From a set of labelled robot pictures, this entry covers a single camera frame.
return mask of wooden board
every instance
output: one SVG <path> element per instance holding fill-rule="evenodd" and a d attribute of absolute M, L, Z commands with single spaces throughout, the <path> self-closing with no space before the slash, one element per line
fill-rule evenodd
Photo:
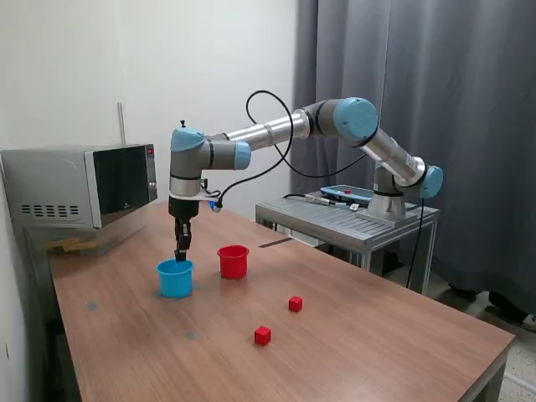
<path fill-rule="evenodd" d="M 51 258 L 84 402 L 457 401 L 513 340 L 294 240 L 260 248 L 281 235 L 232 213 L 202 209 L 192 226 L 182 300 L 158 295 L 174 247 L 165 204 L 107 255 Z M 248 276 L 222 280 L 216 250 L 236 243 Z"/>

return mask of blue cup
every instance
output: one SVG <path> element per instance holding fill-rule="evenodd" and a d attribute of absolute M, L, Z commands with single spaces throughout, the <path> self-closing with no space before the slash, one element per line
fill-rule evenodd
<path fill-rule="evenodd" d="M 165 297 L 186 297 L 192 293 L 193 262 L 176 262 L 174 258 L 157 265 L 160 275 L 160 292 Z"/>

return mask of gray curtain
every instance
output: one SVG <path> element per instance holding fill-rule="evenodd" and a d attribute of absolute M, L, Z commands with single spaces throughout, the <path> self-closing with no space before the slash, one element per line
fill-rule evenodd
<path fill-rule="evenodd" d="M 536 2 L 303 0 L 295 106 L 360 96 L 410 153 L 441 166 L 434 270 L 536 312 Z M 291 160 L 323 174 L 360 154 L 296 141 Z M 334 178 L 293 173 L 293 192 L 369 187 L 374 165 Z"/>

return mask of red cube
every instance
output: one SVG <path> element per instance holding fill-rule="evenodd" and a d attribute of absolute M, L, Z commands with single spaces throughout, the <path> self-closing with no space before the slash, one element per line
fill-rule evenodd
<path fill-rule="evenodd" d="M 303 308 L 303 300 L 301 297 L 293 296 L 288 301 L 288 309 L 291 312 L 299 312 Z"/>
<path fill-rule="evenodd" d="M 262 325 L 255 331 L 255 343 L 265 346 L 271 340 L 271 330 Z"/>

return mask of metal table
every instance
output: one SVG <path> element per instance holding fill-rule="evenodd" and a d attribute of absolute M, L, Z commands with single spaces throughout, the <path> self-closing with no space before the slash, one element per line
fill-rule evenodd
<path fill-rule="evenodd" d="M 414 208 L 406 204 L 407 209 Z M 439 209 L 425 207 L 419 247 L 411 274 L 410 289 L 425 294 L 436 238 Z M 373 254 L 386 245 L 416 233 L 419 220 L 411 220 L 398 228 L 359 217 L 349 209 L 315 204 L 301 198 L 280 198 L 255 206 L 255 222 L 269 228 L 273 224 L 296 230 L 350 253 L 361 255 L 360 266 L 371 271 Z"/>

